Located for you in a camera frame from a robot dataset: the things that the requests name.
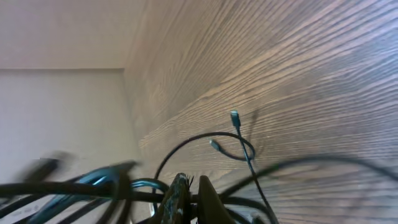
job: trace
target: wood grain surface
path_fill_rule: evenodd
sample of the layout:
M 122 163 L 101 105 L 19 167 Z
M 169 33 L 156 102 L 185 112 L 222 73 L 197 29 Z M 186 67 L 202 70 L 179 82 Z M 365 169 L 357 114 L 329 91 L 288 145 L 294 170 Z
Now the wood grain surface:
M 147 175 L 182 140 L 242 132 L 257 169 L 344 154 L 398 161 L 397 1 L 148 1 L 125 70 Z M 238 142 L 219 138 L 233 154 Z M 208 140 L 166 165 L 208 175 L 217 190 L 249 175 Z M 281 223 L 398 223 L 397 184 L 344 164 L 310 164 L 261 181 Z M 253 186 L 240 195 L 260 199 Z M 238 208 L 249 215 L 252 211 Z

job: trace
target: cable connector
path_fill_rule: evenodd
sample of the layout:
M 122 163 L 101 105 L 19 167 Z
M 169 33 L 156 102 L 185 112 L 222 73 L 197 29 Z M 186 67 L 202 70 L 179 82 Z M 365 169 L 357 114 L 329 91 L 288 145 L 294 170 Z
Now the cable connector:
M 241 120 L 239 119 L 238 111 L 236 110 L 231 111 L 231 120 L 232 120 L 232 125 L 236 129 L 239 129 L 241 127 Z

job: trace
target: brown wooden surface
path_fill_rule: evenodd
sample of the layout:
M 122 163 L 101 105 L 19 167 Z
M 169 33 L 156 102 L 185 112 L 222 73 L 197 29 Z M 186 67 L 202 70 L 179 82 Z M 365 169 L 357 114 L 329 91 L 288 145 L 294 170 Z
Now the brown wooden surface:
M 397 6 L 370 0 L 146 2 L 133 24 L 125 71 L 146 174 L 154 175 L 163 157 L 194 134 L 233 131 L 232 109 L 257 149 L 258 169 L 330 153 L 394 166 Z M 242 153 L 236 141 L 220 142 Z M 170 183 L 178 172 L 209 175 L 220 190 L 249 175 L 244 162 L 216 152 L 206 139 L 178 152 L 161 179 Z M 397 185 L 371 172 L 319 164 L 279 175 L 262 186 L 282 223 L 398 223 Z M 253 186 L 239 194 L 259 199 Z

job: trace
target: white wall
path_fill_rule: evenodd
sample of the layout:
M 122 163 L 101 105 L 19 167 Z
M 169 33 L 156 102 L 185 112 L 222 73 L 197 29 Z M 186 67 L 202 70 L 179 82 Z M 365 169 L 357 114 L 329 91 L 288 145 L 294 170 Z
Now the white wall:
M 59 180 L 139 159 L 122 72 L 0 70 L 0 183 L 54 151 L 75 156 Z

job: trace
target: bundle of cables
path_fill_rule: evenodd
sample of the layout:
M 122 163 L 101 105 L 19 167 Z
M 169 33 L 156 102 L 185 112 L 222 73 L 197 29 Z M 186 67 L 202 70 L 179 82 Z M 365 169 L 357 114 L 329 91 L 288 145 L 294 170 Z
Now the bundle of cables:
M 253 145 L 244 139 L 240 132 L 240 119 L 236 111 L 231 112 L 231 119 L 233 126 L 236 128 L 236 134 L 226 132 L 214 132 L 205 133 L 186 139 L 175 147 L 162 161 L 155 177 L 153 179 L 135 179 L 132 180 L 127 174 L 128 171 L 136 165 L 135 162 L 125 162 L 114 166 L 100 168 L 91 171 L 87 174 L 75 177 L 65 182 L 24 182 L 20 184 L 4 184 L 0 185 L 0 197 L 8 198 L 8 202 L 13 201 L 12 198 L 18 195 L 24 197 L 16 200 L 15 202 L 3 205 L 0 209 L 0 219 L 6 215 L 28 205 L 38 199 L 41 199 L 47 195 L 56 195 L 48 203 L 46 203 L 39 211 L 35 214 L 30 215 L 16 223 L 45 223 L 51 220 L 59 213 L 65 211 L 68 207 L 72 206 L 77 202 L 87 202 L 86 205 L 73 212 L 71 215 L 64 218 L 59 223 L 73 223 L 83 215 L 86 215 L 90 211 L 99 207 L 100 205 L 109 202 L 107 209 L 104 211 L 102 216 L 96 221 L 96 223 L 103 224 L 109 223 L 111 218 L 115 216 L 120 204 L 123 207 L 119 216 L 117 217 L 117 223 L 125 224 L 129 219 L 132 219 L 132 204 L 133 202 L 150 202 L 154 204 L 156 208 L 157 203 L 160 203 L 164 197 L 164 193 L 168 191 L 169 186 L 158 180 L 160 172 L 167 163 L 167 161 L 184 145 L 197 139 L 210 138 L 214 136 L 228 136 L 239 140 L 243 148 L 244 157 L 237 157 L 226 152 L 215 140 L 210 139 L 210 144 L 220 153 L 239 161 L 246 161 L 252 176 L 240 180 L 237 184 L 228 187 L 224 192 L 219 194 L 220 200 L 224 204 L 230 205 L 241 205 L 245 207 L 251 207 L 259 210 L 267 216 L 269 222 L 272 224 L 279 223 L 278 219 L 271 208 L 266 196 L 261 190 L 258 182 L 259 177 L 271 175 L 278 170 L 285 169 L 287 167 L 303 164 L 308 162 L 320 162 L 320 161 L 333 161 L 333 162 L 345 162 L 349 164 L 356 164 L 367 167 L 374 172 L 385 175 L 386 177 L 397 181 L 398 176 L 387 168 L 376 166 L 372 163 L 366 162 L 361 159 L 353 159 L 348 157 L 340 156 L 310 156 L 299 159 L 291 159 L 283 162 L 276 163 L 265 169 L 261 169 L 256 173 L 252 167 L 252 160 L 255 157 L 255 150 Z M 251 153 L 248 154 L 246 147 L 250 148 Z M 232 194 L 237 192 L 239 189 L 247 186 L 251 182 L 254 182 L 264 204 L 249 200 L 246 198 L 232 197 Z M 136 191 L 140 187 L 152 187 L 152 193 Z M 161 191 L 163 194 L 157 194 L 156 190 Z M 197 195 L 191 195 L 190 203 L 194 204 L 197 202 Z M 231 211 L 233 218 L 240 223 L 250 223 L 246 218 L 242 217 L 238 213 Z M 143 220 L 139 223 L 147 223 L 149 220 Z

